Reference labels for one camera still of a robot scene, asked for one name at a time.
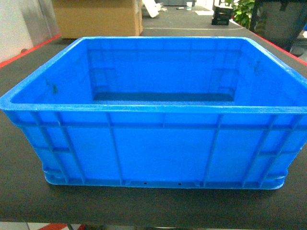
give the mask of crate bottom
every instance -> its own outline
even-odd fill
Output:
[[[174,182],[174,181],[130,181],[125,180],[98,180],[86,179],[69,179],[68,182],[64,178],[57,178],[52,175],[45,175],[48,183],[54,185],[85,185],[85,186],[112,186],[112,187],[139,187],[139,188],[183,188],[183,189],[278,189],[283,186],[284,178],[280,180],[263,182],[246,182],[244,186],[240,182]]]

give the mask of crate rim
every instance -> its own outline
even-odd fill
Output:
[[[98,37],[82,37],[71,43],[65,49],[57,53],[45,64],[36,69],[33,73],[16,84],[8,92],[0,97],[0,109],[3,111],[74,111],[74,112],[148,112],[148,113],[207,113],[207,114],[307,114],[307,106],[219,106],[219,105],[107,105],[107,104],[45,104],[45,103],[12,103],[12,99],[16,96],[24,87],[30,84],[33,80],[38,78],[40,74],[46,71],[56,61],[62,58],[68,51],[77,46],[84,40],[96,40],[96,39],[161,39],[161,40],[191,40],[191,39],[229,39],[229,40],[245,40],[252,46],[265,54],[280,68],[288,72],[298,83],[307,89],[307,79],[299,74],[296,70],[283,63],[274,54],[263,48],[257,42],[246,37],[200,37],[200,36],[186,36],[186,37],[120,37],[120,36],[98,36]]]

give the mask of blue plastic crate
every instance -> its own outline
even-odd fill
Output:
[[[276,189],[307,80],[247,38],[88,37],[0,99],[51,184]]]

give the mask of red object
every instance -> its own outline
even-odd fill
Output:
[[[81,225],[79,228],[78,228],[78,230],[85,230],[85,225]]]
[[[270,42],[270,41],[268,41],[266,39],[264,39],[263,37],[260,37],[259,35],[255,34],[255,33],[254,33],[254,35],[256,35],[257,37],[261,38],[263,41],[269,43],[271,46],[275,47],[276,49],[278,49],[278,50],[282,51],[283,53],[287,54],[288,56],[292,57],[293,59],[297,60],[298,62],[302,63],[303,65],[307,66],[307,62],[303,61],[302,59],[299,59],[298,57],[296,57],[296,56],[290,54],[289,52],[281,49],[279,46],[273,44],[272,42]]]
[[[67,227],[66,224],[48,224],[39,230],[62,230],[65,227]]]
[[[47,40],[47,41],[45,41],[45,42],[43,42],[43,43],[41,43],[41,44],[39,44],[39,45],[33,47],[33,48],[31,48],[31,49],[28,49],[27,51],[25,51],[25,52],[23,52],[23,53],[21,53],[21,54],[15,56],[15,57],[12,57],[12,58],[9,59],[9,60],[6,60],[6,61],[4,61],[4,62],[1,62],[1,63],[0,63],[0,68],[2,68],[2,67],[4,67],[4,66],[6,66],[6,65],[8,65],[8,64],[10,64],[10,63],[12,63],[13,61],[15,61],[15,60],[17,60],[17,59],[23,57],[24,55],[27,55],[28,53],[31,53],[32,51],[34,51],[34,50],[36,50],[36,49],[42,47],[43,45],[48,44],[49,42],[51,42],[51,41],[53,41],[53,40],[55,40],[55,39],[57,39],[57,38],[59,38],[59,37],[61,37],[60,34],[54,36],[53,38],[51,38],[51,39],[49,39],[49,40]]]

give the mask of black table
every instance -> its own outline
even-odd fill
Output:
[[[307,67],[237,25],[168,7],[143,19],[143,36],[244,36],[303,76]],[[64,49],[57,39],[0,69],[0,95]],[[0,112],[0,220],[186,228],[307,229],[307,148],[274,191],[55,186],[21,130]]]

